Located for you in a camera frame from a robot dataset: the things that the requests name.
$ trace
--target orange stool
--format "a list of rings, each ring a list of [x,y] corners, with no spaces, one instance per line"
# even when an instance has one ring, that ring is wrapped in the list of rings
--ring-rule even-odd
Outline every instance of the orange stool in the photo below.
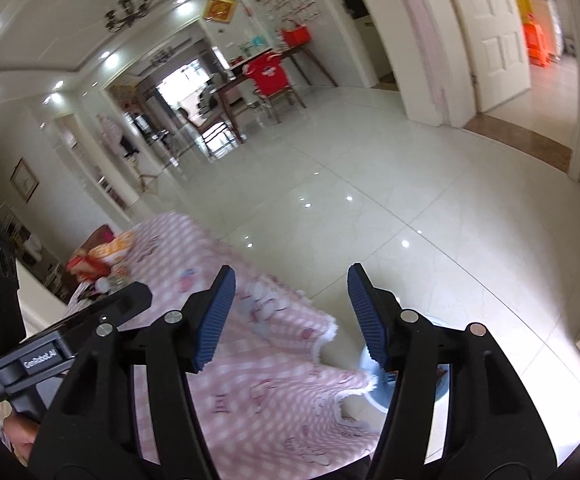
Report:
[[[548,44],[545,41],[545,35],[540,25],[534,20],[530,23],[523,23],[523,31],[525,33],[525,42],[528,46],[528,55],[543,67],[550,64]]]

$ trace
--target silver pivot bolt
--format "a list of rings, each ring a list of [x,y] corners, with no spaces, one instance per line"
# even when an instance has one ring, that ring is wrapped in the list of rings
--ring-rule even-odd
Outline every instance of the silver pivot bolt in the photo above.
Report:
[[[171,310],[167,312],[165,316],[163,316],[163,319],[166,323],[174,325],[174,323],[178,323],[183,319],[183,314],[181,314],[180,310]]]
[[[97,335],[105,337],[106,335],[112,334],[113,327],[110,323],[102,323],[97,326]]]
[[[482,337],[487,334],[487,328],[481,325],[481,323],[473,323],[470,325],[470,332],[474,335]]]
[[[404,310],[401,312],[401,319],[406,323],[416,323],[419,320],[419,314],[413,310]]]

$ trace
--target camera lens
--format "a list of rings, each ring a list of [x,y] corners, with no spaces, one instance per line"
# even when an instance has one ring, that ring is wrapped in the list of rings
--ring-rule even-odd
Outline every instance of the camera lens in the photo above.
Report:
[[[0,250],[0,264],[1,264],[1,272],[3,272],[4,276],[8,275],[8,257],[3,249]]]

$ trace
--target black chandelier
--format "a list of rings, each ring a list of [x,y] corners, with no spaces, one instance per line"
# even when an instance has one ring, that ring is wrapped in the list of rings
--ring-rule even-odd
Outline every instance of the black chandelier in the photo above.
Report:
[[[172,48],[171,46],[162,48],[154,56],[152,56],[152,59],[150,59],[150,64],[154,68],[158,68],[160,66],[165,65],[170,59],[172,59],[176,55],[177,55],[176,48]]]
[[[141,0],[141,5],[137,9],[134,0],[118,0],[119,6],[123,9],[124,16],[117,18],[114,10],[106,13],[106,28],[110,32],[118,32],[124,27],[132,27],[134,22],[148,14],[151,0]]]

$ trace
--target door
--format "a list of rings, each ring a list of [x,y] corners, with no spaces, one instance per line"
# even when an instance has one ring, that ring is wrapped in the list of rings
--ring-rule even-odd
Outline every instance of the door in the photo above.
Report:
[[[530,63],[515,0],[454,0],[486,112],[530,88]]]

